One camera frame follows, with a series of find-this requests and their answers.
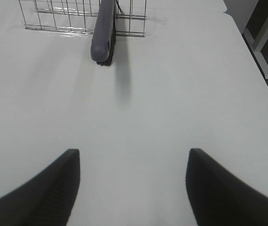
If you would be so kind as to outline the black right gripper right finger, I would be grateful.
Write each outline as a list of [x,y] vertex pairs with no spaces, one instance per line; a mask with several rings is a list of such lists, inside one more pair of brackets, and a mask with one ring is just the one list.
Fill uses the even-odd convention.
[[186,191],[199,226],[268,226],[268,197],[202,149],[189,151]]

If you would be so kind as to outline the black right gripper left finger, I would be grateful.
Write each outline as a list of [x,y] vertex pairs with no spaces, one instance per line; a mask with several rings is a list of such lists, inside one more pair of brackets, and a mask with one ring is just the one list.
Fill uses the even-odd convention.
[[65,226],[81,180],[80,151],[68,149],[0,198],[0,226]]

